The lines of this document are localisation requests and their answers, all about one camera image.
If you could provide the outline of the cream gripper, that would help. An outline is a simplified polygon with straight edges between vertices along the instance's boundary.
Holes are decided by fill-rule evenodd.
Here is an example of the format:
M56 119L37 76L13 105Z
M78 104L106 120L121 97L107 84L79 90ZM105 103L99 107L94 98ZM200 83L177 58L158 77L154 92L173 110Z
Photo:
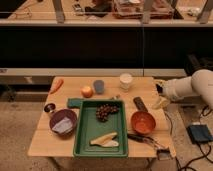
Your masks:
M162 79L155 79L154 82L160 88L162 88L165 83L165 81ZM168 106L169 104L170 104L170 101L167 98L165 98L163 96L159 96L159 98L156 100L156 102L152 105L152 108L154 110L158 110L158 109L162 109L162 108Z

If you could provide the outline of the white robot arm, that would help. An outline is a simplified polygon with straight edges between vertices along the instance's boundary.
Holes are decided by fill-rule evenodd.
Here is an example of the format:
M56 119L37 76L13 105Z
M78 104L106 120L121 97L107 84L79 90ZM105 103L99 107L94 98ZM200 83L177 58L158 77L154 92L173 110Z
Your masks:
M162 95L152 105L155 110L166 107L173 101L195 96L200 96L213 110L213 71L211 70L200 69L185 78L156 80L156 83L162 88Z

